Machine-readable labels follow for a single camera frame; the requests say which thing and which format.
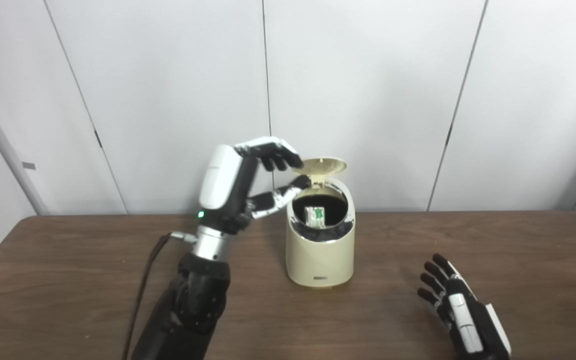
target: wooden table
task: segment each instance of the wooden table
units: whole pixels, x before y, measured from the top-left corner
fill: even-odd
[[[236,239],[206,359],[452,360],[416,296],[436,252],[494,304],[515,360],[576,359],[576,211],[362,213],[357,223],[352,280],[313,290],[286,276],[284,217],[255,221]],[[195,226],[169,215],[21,221],[0,245],[0,359],[119,359],[153,244]],[[187,250],[171,242],[160,254],[137,335]]]

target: open lid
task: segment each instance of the open lid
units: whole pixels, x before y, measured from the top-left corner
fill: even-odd
[[[302,168],[292,168],[292,171],[310,177],[312,186],[315,183],[323,184],[326,176],[340,173],[345,170],[346,163],[337,157],[314,157],[303,160]]]

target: metal connector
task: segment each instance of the metal connector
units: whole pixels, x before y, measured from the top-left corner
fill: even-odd
[[[181,232],[181,231],[170,232],[170,238],[175,239],[175,240],[180,240],[180,241],[183,241],[184,243],[188,243],[191,245],[194,245],[197,243],[197,237],[195,235],[187,234],[187,233]]]

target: cream trash can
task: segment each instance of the cream trash can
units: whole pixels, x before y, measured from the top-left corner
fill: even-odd
[[[286,268],[291,280],[329,288],[350,280],[355,262],[355,204],[343,182],[329,177],[346,168],[333,157],[307,159],[297,174],[310,187],[287,207]]]

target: robotic arm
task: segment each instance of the robotic arm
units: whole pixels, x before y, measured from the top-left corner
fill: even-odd
[[[426,262],[421,281],[433,292],[420,288],[417,294],[428,301],[448,328],[458,360],[509,360],[510,342],[491,304],[480,303],[466,280],[435,253]]]
[[[259,162],[268,171],[304,166],[294,148],[277,137],[217,146],[199,195],[203,216],[196,236],[169,235],[193,244],[192,251],[182,257],[176,277],[155,305],[133,360],[203,360],[226,308],[233,237],[253,219],[281,210],[309,186],[302,175],[274,192],[249,197]]]

